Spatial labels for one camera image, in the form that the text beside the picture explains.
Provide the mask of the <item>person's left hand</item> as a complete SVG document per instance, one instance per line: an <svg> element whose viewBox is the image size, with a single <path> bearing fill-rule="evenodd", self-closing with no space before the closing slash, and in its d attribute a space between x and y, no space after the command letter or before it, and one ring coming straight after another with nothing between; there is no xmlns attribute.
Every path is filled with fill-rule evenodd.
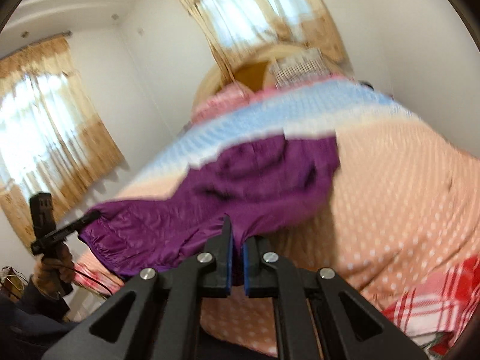
<svg viewBox="0 0 480 360"><path fill-rule="evenodd" d="M32 283L47 297L63 297L72 291L73 268L71 252L66 244L61 244L53 258L38 258L33 268Z"/></svg>

